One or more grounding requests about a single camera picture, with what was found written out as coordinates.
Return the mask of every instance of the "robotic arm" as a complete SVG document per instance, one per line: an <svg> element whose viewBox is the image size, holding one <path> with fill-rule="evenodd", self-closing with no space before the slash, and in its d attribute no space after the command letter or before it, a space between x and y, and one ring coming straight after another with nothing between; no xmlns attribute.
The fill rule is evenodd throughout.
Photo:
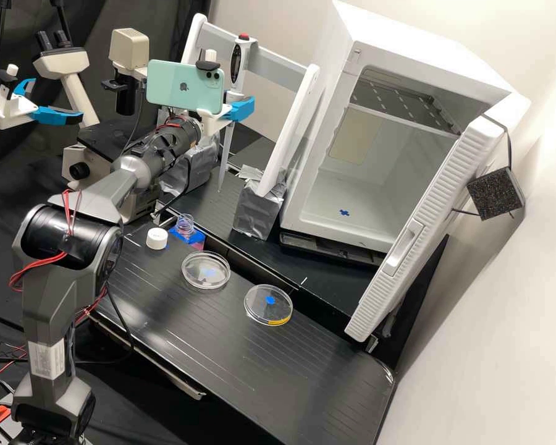
<svg viewBox="0 0 556 445"><path fill-rule="evenodd" d="M85 443L82 434L95 396L75 374L75 314L94 302L117 263L124 199L156 182L201 134L196 119L175 117L115 160L108 176L82 192L70 192L69 208L77 209L72 233L60 195L23 220L12 248L25 266L59 252L66 255L29 269L22 278L30 372L14 394L12 417L23 425L14 444Z"/></svg>

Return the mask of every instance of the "black foam block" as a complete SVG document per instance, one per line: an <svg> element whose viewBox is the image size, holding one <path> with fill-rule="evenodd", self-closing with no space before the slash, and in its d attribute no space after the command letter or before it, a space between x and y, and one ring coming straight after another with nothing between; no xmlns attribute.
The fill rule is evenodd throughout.
<svg viewBox="0 0 556 445"><path fill-rule="evenodd" d="M482 221L525 205L523 192L508 167L480 176L467 187Z"/></svg>

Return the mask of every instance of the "mini fridge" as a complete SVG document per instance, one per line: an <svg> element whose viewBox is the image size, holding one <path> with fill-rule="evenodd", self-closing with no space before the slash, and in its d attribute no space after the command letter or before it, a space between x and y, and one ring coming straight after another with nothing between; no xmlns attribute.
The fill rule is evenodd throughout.
<svg viewBox="0 0 556 445"><path fill-rule="evenodd" d="M285 157L280 225L387 254L346 328L363 341L503 140L482 114L512 131L529 101L461 44L338 1L313 63L317 97Z"/></svg>

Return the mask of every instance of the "label sticker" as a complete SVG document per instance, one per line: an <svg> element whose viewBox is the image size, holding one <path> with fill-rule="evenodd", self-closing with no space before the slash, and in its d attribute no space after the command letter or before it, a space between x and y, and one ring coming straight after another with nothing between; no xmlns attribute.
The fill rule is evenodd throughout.
<svg viewBox="0 0 556 445"><path fill-rule="evenodd" d="M29 342L31 374L55 380L65 370L64 339L53 346Z"/></svg>

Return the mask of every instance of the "fridge door handle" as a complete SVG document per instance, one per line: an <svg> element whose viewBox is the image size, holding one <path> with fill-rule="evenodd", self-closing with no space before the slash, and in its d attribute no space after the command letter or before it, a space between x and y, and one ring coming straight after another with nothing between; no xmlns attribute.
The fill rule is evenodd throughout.
<svg viewBox="0 0 556 445"><path fill-rule="evenodd" d="M424 229L424 224L421 224L414 218L403 228L402 233L398 236L394 246L389 251L387 258L381 264L381 270L389 276L395 275L395 272L402 264L403 259L406 257L418 236Z"/></svg>

